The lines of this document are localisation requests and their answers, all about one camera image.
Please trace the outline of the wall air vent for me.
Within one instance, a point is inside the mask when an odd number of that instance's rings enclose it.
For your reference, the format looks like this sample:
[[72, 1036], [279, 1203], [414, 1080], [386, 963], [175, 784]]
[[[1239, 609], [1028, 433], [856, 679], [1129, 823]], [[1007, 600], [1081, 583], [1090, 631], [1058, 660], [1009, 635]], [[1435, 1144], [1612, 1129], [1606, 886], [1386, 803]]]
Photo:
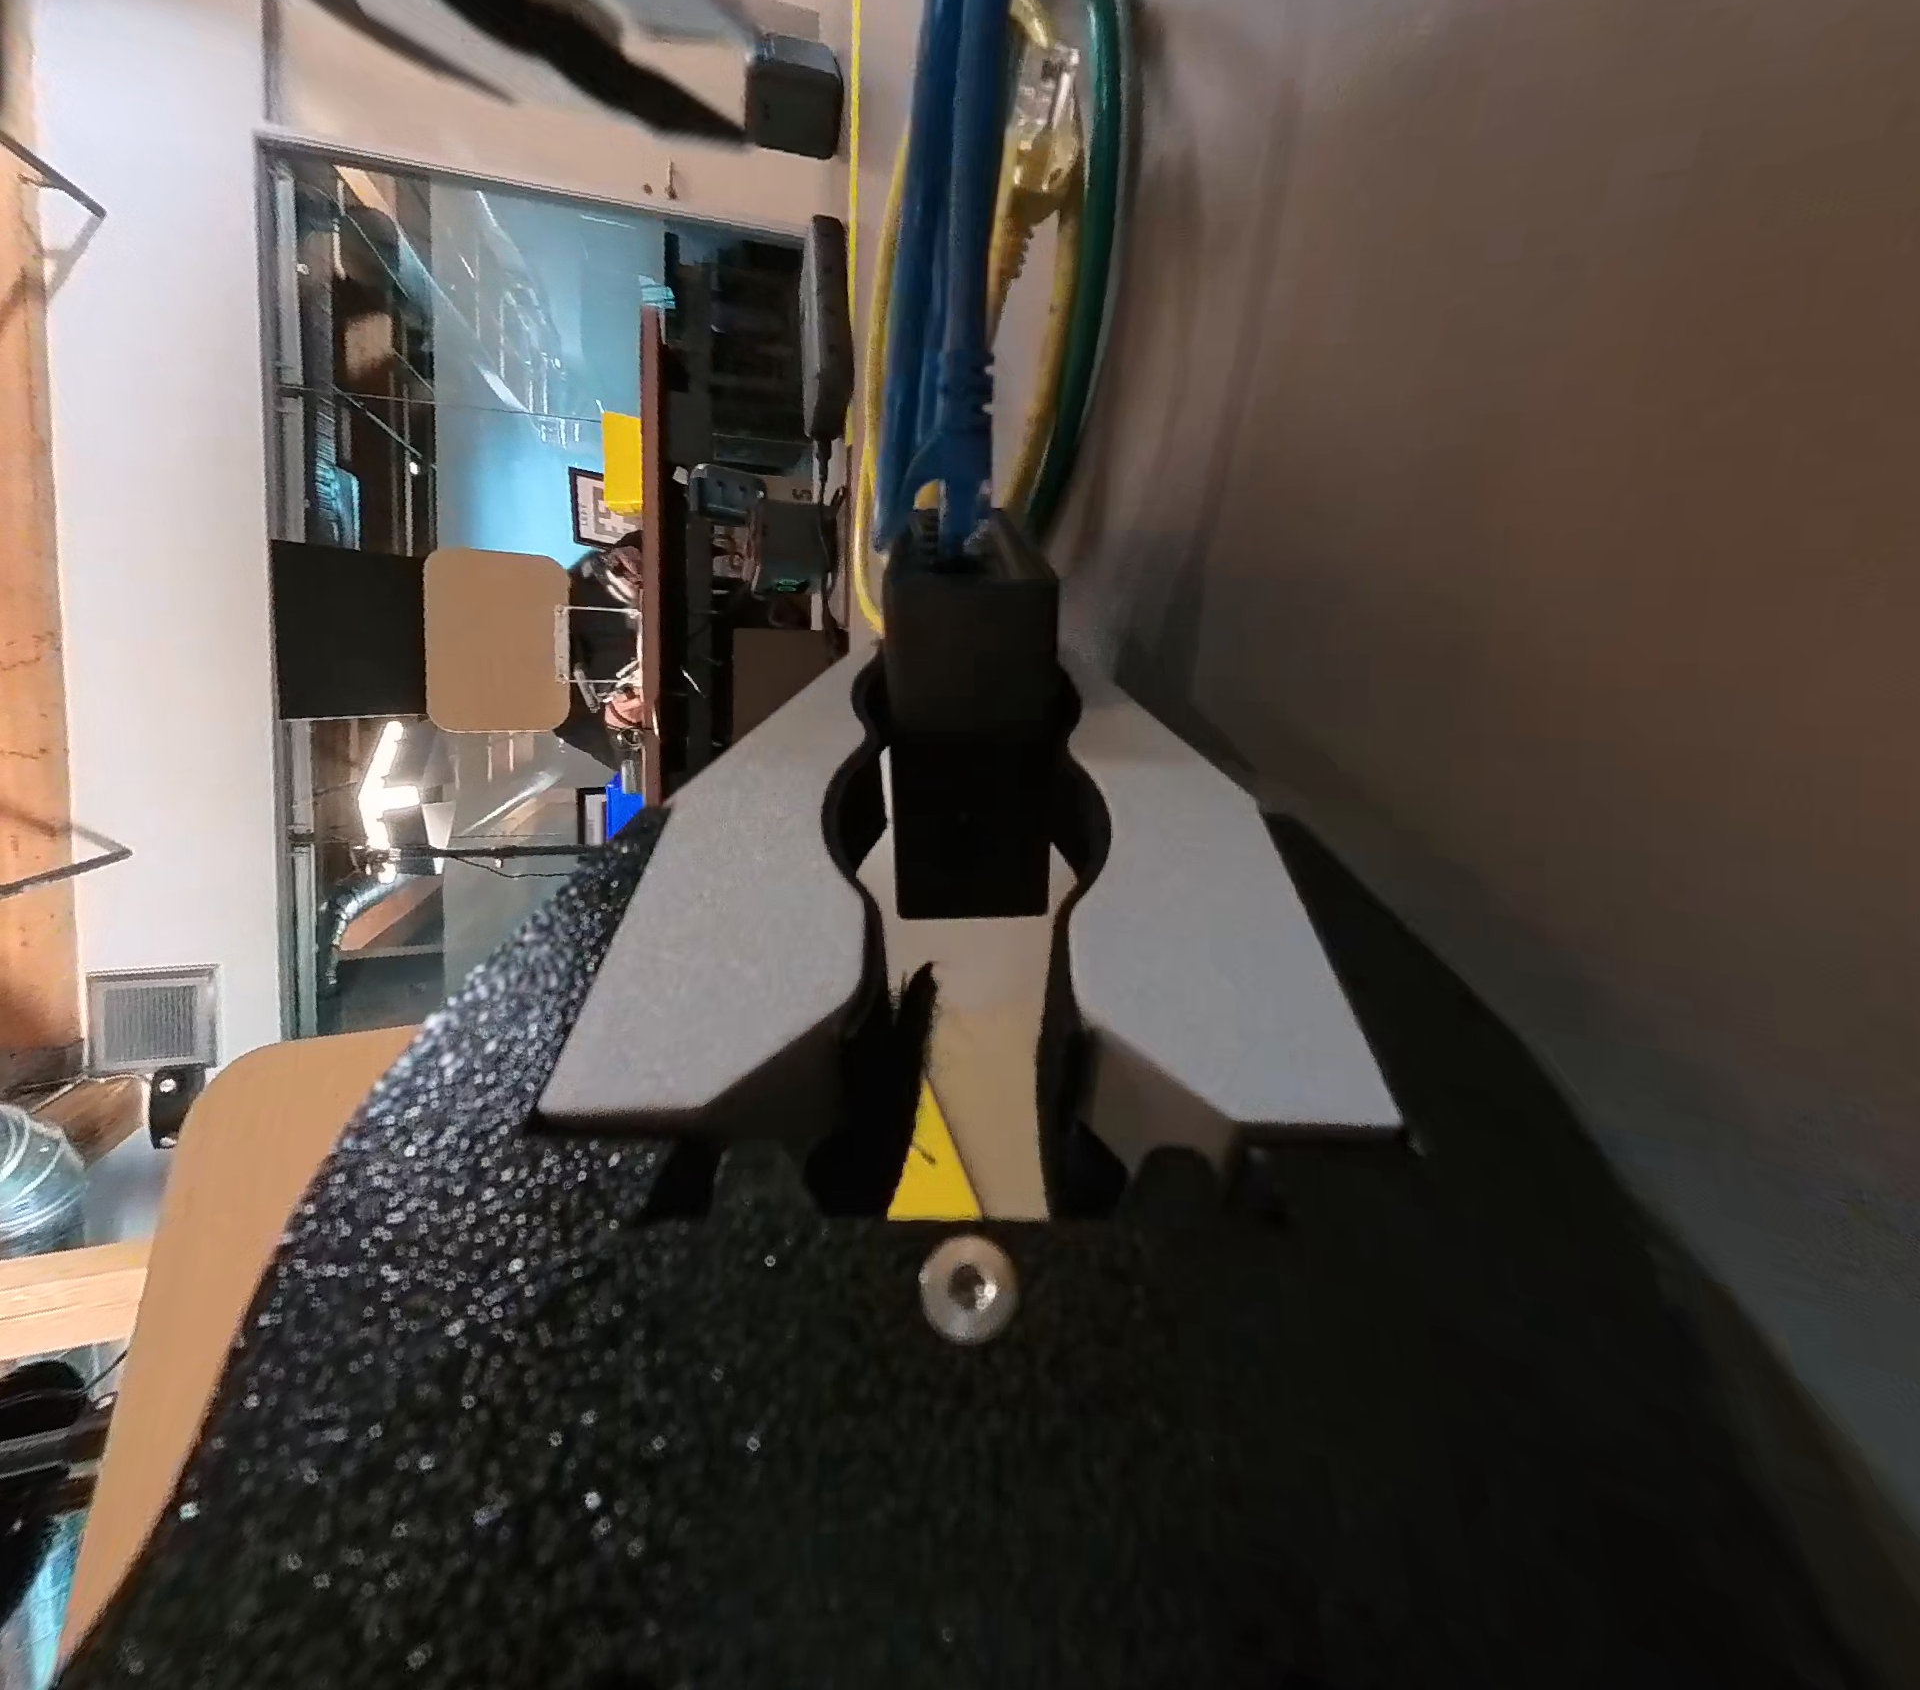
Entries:
[[87, 1076], [209, 1070], [219, 1061], [217, 967], [87, 972], [83, 1056]]

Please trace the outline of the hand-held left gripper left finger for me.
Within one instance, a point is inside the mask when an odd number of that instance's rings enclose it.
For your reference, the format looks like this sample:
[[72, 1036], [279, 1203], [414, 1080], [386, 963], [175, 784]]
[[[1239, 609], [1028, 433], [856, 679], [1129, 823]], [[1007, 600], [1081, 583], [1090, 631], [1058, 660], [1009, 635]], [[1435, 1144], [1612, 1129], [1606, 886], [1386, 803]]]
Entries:
[[860, 867], [885, 830], [876, 655], [673, 794], [538, 1102], [567, 1135], [822, 1140], [887, 995]]

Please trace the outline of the small wooden screen board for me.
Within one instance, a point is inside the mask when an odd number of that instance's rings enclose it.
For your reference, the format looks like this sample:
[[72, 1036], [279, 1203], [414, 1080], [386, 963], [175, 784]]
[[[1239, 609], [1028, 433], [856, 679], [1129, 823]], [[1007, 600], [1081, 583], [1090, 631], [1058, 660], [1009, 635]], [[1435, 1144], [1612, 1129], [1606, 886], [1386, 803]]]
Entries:
[[538, 553], [437, 549], [422, 570], [425, 719], [554, 735], [567, 719], [567, 573]]

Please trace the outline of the large wooden screen board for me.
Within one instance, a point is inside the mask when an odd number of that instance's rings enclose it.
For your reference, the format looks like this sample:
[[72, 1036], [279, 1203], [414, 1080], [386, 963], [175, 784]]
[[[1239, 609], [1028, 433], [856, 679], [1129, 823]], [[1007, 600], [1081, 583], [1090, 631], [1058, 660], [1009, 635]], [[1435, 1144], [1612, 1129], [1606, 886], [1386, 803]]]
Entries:
[[188, 1111], [78, 1548], [60, 1664], [168, 1510], [288, 1218], [415, 1035], [396, 1027], [267, 1045], [222, 1068]]

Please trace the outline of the black ethernet switch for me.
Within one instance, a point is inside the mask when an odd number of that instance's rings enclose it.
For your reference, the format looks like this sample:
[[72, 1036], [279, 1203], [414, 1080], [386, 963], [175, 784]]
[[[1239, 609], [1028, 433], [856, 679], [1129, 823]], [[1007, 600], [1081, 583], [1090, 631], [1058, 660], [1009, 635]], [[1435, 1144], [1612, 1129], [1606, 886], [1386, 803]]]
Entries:
[[1067, 729], [1051, 564], [998, 508], [954, 553], [915, 510], [880, 613], [898, 914], [1044, 914]]

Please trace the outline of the black fabric panel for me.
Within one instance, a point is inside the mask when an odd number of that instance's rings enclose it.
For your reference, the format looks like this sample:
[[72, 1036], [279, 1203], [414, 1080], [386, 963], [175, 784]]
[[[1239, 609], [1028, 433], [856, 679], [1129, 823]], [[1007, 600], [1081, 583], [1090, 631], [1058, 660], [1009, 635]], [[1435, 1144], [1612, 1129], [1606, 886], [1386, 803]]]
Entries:
[[423, 719], [422, 557], [267, 544], [276, 719]]

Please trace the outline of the wooden post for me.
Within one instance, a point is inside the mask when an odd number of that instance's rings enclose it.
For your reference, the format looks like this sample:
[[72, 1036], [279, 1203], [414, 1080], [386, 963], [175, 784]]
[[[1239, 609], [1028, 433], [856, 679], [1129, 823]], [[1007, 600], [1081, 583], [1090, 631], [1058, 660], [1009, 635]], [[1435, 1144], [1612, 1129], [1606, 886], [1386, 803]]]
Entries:
[[[45, 182], [31, 138], [30, 0], [4, 0], [1, 103], [1, 877], [61, 871], [78, 856], [52, 399], [45, 362]], [[75, 890], [60, 881], [4, 892], [4, 1085], [61, 1074], [82, 1020]]]

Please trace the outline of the brown wooden desk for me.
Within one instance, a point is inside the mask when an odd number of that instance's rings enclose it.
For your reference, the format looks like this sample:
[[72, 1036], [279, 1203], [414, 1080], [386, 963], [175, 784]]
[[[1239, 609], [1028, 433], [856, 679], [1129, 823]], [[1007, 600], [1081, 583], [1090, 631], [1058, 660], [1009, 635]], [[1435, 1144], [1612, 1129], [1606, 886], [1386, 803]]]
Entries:
[[640, 417], [640, 620], [637, 670], [643, 717], [640, 725], [640, 793], [656, 811], [664, 804], [664, 757], [660, 705], [666, 649], [666, 481], [662, 313], [643, 304], [637, 313], [637, 417]]

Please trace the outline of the black power adapter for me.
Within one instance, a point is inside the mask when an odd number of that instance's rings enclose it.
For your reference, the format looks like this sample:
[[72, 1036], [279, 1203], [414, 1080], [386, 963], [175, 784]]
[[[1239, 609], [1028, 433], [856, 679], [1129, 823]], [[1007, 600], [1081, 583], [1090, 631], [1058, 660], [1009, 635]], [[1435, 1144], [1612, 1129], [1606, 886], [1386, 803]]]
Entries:
[[797, 308], [802, 418], [807, 443], [826, 453], [843, 437], [856, 383], [849, 239], [832, 214], [807, 220]]

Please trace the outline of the black battery charger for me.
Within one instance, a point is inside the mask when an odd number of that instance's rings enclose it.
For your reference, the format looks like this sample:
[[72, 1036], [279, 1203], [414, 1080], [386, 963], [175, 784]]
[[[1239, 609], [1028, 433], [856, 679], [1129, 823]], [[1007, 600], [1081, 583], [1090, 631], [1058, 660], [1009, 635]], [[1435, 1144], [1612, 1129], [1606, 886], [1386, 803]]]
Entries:
[[834, 526], [797, 478], [704, 462], [685, 475], [688, 514], [719, 532], [721, 570], [751, 594], [822, 590], [834, 564]]

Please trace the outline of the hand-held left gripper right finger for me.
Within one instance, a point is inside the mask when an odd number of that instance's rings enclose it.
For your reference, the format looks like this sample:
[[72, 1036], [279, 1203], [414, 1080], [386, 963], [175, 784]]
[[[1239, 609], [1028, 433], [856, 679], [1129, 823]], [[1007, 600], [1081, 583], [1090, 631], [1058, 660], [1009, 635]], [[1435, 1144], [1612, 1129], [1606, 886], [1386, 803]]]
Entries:
[[1083, 663], [1067, 735], [1094, 852], [1063, 914], [1090, 1049], [1073, 1117], [1114, 1154], [1396, 1140], [1401, 1112], [1257, 801]]

